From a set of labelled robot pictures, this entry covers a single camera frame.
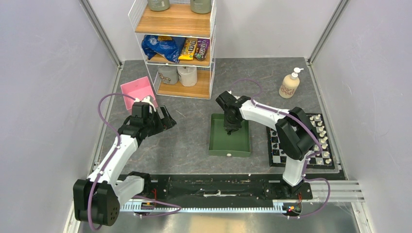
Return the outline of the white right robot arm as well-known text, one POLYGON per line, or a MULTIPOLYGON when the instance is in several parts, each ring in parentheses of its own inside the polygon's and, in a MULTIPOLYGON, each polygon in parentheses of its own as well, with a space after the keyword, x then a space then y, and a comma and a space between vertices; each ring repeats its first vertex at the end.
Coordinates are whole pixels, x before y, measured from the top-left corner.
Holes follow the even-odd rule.
POLYGON ((300 192, 308 159, 322 151, 319 135, 309 117, 299 107, 291 110, 261 104, 251 97, 234 96, 230 91, 216 98, 223 110, 223 127, 228 134, 238 131, 243 121, 253 121, 276 131, 279 148, 286 154, 280 192, 288 199, 300 192))

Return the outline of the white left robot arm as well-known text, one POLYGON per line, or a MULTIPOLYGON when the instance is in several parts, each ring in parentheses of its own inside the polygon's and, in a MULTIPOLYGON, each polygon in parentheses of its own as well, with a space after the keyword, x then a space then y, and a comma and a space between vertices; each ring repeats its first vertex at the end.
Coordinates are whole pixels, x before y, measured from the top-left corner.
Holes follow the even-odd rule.
POLYGON ((134 171, 122 177, 121 172, 144 139, 175 125, 166 106, 155 108, 148 102, 135 102, 102 163, 86 179, 78 179, 73 185, 76 220, 91 226, 112 226, 128 200, 137 195, 149 197, 153 190, 150 174, 134 171))

